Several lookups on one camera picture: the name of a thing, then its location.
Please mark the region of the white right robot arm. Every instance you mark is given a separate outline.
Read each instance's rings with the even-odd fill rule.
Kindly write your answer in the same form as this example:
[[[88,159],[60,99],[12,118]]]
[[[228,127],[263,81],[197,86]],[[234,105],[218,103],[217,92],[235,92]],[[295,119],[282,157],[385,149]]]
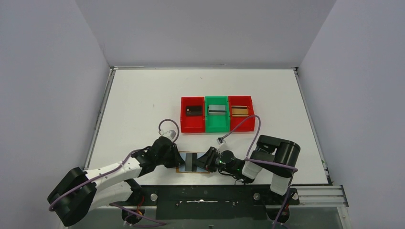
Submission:
[[[295,142],[260,135],[256,147],[246,158],[236,158],[228,149],[224,138],[218,139],[219,147],[210,147],[202,156],[192,160],[192,165],[208,172],[218,172],[231,176],[244,184],[251,184],[262,170],[271,172],[270,190],[284,195],[298,171],[296,162],[300,146]]]

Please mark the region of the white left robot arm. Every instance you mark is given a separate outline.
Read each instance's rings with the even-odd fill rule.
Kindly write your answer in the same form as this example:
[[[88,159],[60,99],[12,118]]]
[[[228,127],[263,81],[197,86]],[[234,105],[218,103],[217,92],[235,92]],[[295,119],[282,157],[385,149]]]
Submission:
[[[71,169],[49,194],[48,210],[65,226],[72,226],[91,210],[139,196],[136,178],[161,165],[175,168],[184,163],[177,145],[161,136],[151,146],[131,151],[122,161],[92,170]]]

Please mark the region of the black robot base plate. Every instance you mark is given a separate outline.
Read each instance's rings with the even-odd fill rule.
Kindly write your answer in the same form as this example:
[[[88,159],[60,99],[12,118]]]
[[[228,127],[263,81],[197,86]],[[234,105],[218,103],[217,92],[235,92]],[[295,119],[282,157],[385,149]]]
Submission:
[[[270,190],[270,185],[144,185],[130,197],[113,202],[133,210],[154,209],[157,220],[274,219],[281,206],[287,212],[299,203],[297,189],[279,195]]]

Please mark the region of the yellow leather card holder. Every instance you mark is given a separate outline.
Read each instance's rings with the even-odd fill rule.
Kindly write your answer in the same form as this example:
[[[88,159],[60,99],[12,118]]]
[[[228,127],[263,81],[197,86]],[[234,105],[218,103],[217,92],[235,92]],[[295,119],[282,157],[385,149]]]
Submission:
[[[185,161],[183,165],[176,167],[176,173],[189,173],[189,174],[209,174],[210,172],[194,165],[193,159],[199,159],[204,155],[204,152],[198,151],[180,151],[181,158]]]

